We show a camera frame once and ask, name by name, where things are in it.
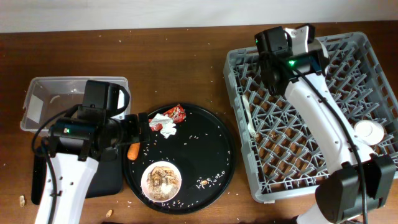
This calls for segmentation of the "white tissue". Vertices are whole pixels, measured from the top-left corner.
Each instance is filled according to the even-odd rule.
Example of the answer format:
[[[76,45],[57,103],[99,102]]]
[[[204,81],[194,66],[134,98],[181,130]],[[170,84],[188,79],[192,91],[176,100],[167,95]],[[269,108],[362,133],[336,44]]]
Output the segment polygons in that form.
[[[177,132],[176,124],[173,119],[159,113],[151,119],[149,126],[153,131],[160,131],[160,134],[163,135],[165,139],[175,135]]]

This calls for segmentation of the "orange carrot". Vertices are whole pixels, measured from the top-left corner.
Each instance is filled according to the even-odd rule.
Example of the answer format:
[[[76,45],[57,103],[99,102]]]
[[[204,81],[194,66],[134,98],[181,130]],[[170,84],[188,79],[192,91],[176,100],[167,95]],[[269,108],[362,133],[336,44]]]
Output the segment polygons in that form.
[[[127,151],[127,158],[131,161],[136,160],[139,154],[139,150],[140,150],[139,142],[131,144]]]

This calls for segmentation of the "red snack wrapper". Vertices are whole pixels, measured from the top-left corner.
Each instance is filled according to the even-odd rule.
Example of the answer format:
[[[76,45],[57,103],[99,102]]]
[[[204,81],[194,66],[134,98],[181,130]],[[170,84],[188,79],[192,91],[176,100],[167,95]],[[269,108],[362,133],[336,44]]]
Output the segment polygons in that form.
[[[167,110],[164,113],[157,113],[149,120],[149,126],[153,131],[160,131],[166,124],[181,123],[186,118],[186,112],[180,104]]]

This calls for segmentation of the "white bowl with leftovers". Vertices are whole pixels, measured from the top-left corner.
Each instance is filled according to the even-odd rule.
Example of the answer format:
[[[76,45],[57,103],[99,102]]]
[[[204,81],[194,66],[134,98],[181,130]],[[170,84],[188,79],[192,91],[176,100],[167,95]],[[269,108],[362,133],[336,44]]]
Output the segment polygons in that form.
[[[179,169],[167,161],[149,165],[141,177],[141,189],[146,198],[164,203],[172,200],[180,191],[182,175]]]

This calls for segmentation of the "white plastic fork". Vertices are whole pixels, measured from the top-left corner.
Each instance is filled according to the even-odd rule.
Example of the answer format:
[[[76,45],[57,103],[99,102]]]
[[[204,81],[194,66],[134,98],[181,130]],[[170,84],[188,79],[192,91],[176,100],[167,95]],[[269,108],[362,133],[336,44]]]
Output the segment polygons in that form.
[[[246,116],[248,118],[248,131],[251,135],[251,137],[253,137],[254,139],[257,138],[257,133],[256,130],[254,129],[254,124],[252,121],[252,116],[251,116],[251,112],[250,112],[250,105],[249,105],[249,101],[246,95],[242,95],[242,101],[243,101],[243,106],[246,112]]]

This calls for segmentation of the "small white cup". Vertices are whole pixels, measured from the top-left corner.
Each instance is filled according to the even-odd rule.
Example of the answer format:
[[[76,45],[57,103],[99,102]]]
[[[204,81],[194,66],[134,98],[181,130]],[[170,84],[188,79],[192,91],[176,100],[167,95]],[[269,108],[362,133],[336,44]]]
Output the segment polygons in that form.
[[[382,125],[370,120],[357,122],[354,125],[354,130],[368,146],[373,146],[380,143],[385,135]]]

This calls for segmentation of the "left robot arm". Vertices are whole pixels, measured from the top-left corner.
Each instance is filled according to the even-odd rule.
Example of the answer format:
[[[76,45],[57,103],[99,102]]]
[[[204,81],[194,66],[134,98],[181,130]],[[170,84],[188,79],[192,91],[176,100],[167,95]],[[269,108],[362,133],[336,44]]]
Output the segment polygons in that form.
[[[88,80],[83,102],[59,112],[44,124],[48,135],[33,152],[47,163],[36,223],[78,223],[86,193],[109,149],[149,142],[147,113],[115,119],[130,104],[121,85]]]

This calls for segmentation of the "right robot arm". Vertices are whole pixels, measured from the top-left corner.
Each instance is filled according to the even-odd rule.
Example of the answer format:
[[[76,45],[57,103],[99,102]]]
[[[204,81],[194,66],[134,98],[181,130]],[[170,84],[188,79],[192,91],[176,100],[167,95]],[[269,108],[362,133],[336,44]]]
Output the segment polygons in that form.
[[[254,37],[261,79],[271,95],[282,95],[302,117],[326,162],[327,180],[315,204],[295,223],[343,223],[385,205],[396,165],[379,156],[350,125],[326,85],[330,59],[315,28],[275,27]]]

